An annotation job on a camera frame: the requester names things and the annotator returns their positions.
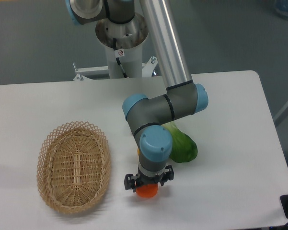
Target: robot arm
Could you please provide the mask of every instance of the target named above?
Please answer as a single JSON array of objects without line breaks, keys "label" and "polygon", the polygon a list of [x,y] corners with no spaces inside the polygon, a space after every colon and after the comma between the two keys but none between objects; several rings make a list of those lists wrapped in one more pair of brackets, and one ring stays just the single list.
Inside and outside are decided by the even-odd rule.
[{"label": "robot arm", "polygon": [[[134,0],[91,0],[85,1],[85,6],[77,6],[72,2],[82,1],[70,0],[69,4],[72,15],[81,24],[107,17],[119,31],[124,28],[124,24],[135,18]],[[124,180],[125,189],[133,189],[134,192],[143,185],[160,183],[163,186],[166,181],[173,179],[172,166],[166,166],[172,151],[172,136],[161,125],[193,115],[205,109],[208,104],[204,87],[194,84],[189,74],[169,1],[140,0],[140,4],[167,93],[152,99],[143,94],[134,94],[123,103],[126,121],[140,150],[138,173],[135,176],[127,174]],[[78,10],[87,13],[83,15],[78,13]]]},{"label": "robot arm", "polygon": [[75,24],[86,24],[108,18],[124,24],[134,17],[133,0],[66,0],[69,14]]}]

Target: oval basket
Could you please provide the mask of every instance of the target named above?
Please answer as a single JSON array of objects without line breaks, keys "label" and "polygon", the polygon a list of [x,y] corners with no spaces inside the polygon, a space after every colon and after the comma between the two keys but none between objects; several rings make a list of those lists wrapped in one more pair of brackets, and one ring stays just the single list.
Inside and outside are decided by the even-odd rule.
[{"label": "oval basket", "polygon": [[54,129],[41,147],[38,191],[58,212],[82,212],[103,197],[110,171],[110,150],[104,133],[88,122],[67,123]]}]

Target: white table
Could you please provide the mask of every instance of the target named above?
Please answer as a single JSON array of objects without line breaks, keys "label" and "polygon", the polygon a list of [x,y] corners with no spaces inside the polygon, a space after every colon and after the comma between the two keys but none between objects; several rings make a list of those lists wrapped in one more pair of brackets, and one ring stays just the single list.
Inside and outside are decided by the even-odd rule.
[{"label": "white table", "polygon": [[[198,157],[170,162],[175,178],[152,199],[125,191],[137,172],[137,147],[122,103],[132,93],[165,93],[160,77],[0,86],[0,229],[226,230],[283,225],[279,197],[288,169],[258,75],[253,71],[193,75],[208,108],[176,121],[198,145]],[[105,132],[112,174],[102,203],[74,216],[46,206],[36,165],[46,136],[70,121]]]}]

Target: white metal frame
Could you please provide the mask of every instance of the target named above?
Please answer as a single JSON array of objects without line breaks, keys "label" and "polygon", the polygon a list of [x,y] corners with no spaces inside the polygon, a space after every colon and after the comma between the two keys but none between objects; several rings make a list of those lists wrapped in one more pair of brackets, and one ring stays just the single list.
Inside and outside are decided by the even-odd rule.
[{"label": "white metal frame", "polygon": [[[142,77],[151,77],[157,65],[158,60],[154,56],[152,56],[147,63],[143,63]],[[100,75],[109,74],[109,68],[107,66],[78,69],[76,67],[76,63],[74,62],[73,67],[76,74],[75,78],[73,79],[74,81],[100,79]]]},{"label": "white metal frame", "polygon": [[279,112],[274,116],[274,124],[277,127],[286,117],[288,116],[288,101],[279,110]]}]

